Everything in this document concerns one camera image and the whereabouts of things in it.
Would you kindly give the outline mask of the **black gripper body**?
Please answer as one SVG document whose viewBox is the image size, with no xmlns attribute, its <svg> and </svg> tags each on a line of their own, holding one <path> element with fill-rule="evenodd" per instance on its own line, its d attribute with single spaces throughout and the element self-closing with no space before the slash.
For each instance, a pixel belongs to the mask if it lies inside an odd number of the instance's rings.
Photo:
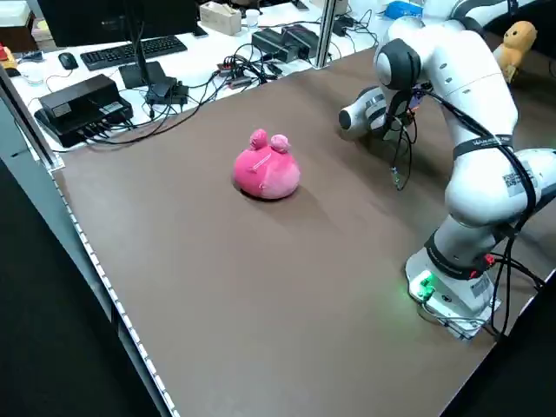
<svg viewBox="0 0 556 417">
<path fill-rule="evenodd" d="M 385 128 L 390 130 L 394 119 L 403 116 L 409 109 L 409 104 L 412 100 L 412 91 L 397 91 L 392 96 L 385 114 Z"/>
</svg>

